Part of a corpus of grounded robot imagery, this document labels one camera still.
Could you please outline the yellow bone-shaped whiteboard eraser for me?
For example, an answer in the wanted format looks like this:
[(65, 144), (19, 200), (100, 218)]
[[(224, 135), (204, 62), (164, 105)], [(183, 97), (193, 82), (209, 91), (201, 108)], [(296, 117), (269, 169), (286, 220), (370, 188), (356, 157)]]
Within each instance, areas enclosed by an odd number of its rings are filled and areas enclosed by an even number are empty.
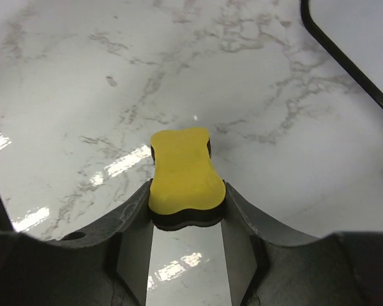
[(225, 211), (225, 183), (211, 160), (204, 127), (159, 131), (151, 136), (154, 177), (148, 206), (163, 231), (218, 224)]

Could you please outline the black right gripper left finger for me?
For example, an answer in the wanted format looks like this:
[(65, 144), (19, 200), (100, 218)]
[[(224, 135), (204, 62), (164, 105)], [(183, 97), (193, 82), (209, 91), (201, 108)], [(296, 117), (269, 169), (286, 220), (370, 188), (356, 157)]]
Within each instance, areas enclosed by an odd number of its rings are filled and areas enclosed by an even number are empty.
[(0, 305), (144, 305), (149, 186), (60, 240), (0, 228)]

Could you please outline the black-framed small whiteboard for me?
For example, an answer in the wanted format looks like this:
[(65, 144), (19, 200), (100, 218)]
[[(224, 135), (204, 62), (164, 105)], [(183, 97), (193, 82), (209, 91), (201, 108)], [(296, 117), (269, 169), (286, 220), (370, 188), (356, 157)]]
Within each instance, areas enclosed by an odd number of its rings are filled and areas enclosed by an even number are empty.
[(383, 109), (383, 0), (301, 1), (306, 30)]

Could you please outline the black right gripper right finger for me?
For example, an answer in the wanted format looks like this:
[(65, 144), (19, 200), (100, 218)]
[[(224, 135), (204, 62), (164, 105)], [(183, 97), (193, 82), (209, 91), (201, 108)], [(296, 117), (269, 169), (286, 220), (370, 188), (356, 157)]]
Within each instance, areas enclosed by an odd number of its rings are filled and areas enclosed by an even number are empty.
[(383, 305), (383, 232), (317, 238), (226, 186), (221, 222), (233, 305)]

